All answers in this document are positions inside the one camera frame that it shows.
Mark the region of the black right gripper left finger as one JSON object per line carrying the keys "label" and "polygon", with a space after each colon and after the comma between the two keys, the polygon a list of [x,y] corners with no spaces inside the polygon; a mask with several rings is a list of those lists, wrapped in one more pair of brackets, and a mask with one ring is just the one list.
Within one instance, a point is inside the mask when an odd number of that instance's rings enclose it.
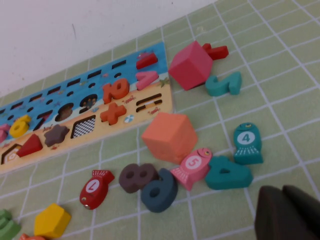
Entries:
{"label": "black right gripper left finger", "polygon": [[259,190],[255,235],[258,240],[318,240],[283,193],[283,188],[265,185]]}

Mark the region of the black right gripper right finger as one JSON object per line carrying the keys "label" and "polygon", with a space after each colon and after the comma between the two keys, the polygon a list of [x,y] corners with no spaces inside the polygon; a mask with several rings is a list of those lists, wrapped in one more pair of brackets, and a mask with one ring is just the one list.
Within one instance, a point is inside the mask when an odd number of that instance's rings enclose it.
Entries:
{"label": "black right gripper right finger", "polygon": [[320,234],[320,202],[294,185],[284,185],[282,192],[289,198],[302,217],[308,229],[314,234]]}

